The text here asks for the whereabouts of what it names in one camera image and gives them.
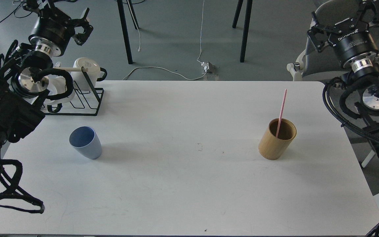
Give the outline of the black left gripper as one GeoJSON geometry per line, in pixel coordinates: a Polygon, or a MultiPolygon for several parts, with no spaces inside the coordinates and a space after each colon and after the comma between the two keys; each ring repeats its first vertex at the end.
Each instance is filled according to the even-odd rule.
{"type": "Polygon", "coordinates": [[[63,11],[54,5],[45,5],[38,12],[38,19],[28,38],[32,45],[45,42],[53,48],[53,56],[62,56],[71,38],[77,45],[83,45],[93,31],[93,26],[89,24],[87,16],[90,9],[86,8],[81,18],[71,19],[63,11]],[[82,33],[75,33],[76,27],[83,28],[82,33]]]}

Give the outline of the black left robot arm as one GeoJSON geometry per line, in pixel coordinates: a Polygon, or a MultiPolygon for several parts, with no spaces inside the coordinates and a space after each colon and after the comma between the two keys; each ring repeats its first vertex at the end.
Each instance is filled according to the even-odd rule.
{"type": "MultiPolygon", "coordinates": [[[[23,9],[36,13],[38,20],[29,43],[15,40],[6,55],[0,55],[0,150],[6,142],[16,143],[35,130],[45,117],[41,111],[45,100],[60,100],[73,93],[71,74],[54,67],[52,58],[65,53],[70,39],[83,45],[93,31],[87,19],[89,8],[81,18],[71,18],[52,0],[42,9],[36,0],[27,0],[23,9]]],[[[42,214],[44,203],[19,186],[22,174],[20,161],[2,159],[0,153],[0,200],[23,200],[37,209],[4,208],[42,214]]]]}

